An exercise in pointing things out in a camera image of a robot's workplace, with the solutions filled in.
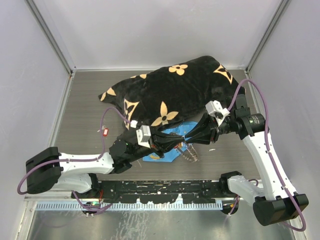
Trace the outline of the large metal keyring with rings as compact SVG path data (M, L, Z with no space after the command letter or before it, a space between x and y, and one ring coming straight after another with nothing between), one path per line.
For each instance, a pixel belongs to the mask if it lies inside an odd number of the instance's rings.
M195 163L199 161L197 151L192 144L180 143L177 146L176 151L179 152L184 159L186 159L191 163Z

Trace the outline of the red key tag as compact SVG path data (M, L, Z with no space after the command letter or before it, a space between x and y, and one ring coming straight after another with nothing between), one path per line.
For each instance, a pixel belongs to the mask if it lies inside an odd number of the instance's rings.
M103 137L107 137L109 129L105 125L103 125L97 132L101 133Z

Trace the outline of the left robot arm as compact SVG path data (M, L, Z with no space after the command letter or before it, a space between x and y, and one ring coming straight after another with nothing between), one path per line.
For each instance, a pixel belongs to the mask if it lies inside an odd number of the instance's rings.
M102 155L66 154L55 146L48 147L25 163L26 192L34 195L59 189L95 198L100 185L94 182L92 174L121 174L132 167L132 162L153 153L163 157L183 141L183 136L153 131L144 146L137 131L130 130L119 135Z

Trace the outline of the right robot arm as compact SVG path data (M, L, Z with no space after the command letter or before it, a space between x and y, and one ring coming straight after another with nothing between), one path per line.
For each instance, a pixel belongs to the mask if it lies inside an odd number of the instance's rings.
M264 116L251 113L243 94L237 95L235 101L227 97L225 102L232 106L230 110L216 100L206 104L206 113L185 135L186 142L208 145L223 134L236 133L254 160L262 187L253 185L240 172L232 171L221 174L220 193L225 197L236 194L243 198L263 226L297 218L309 200L305 194L297 193L282 168Z

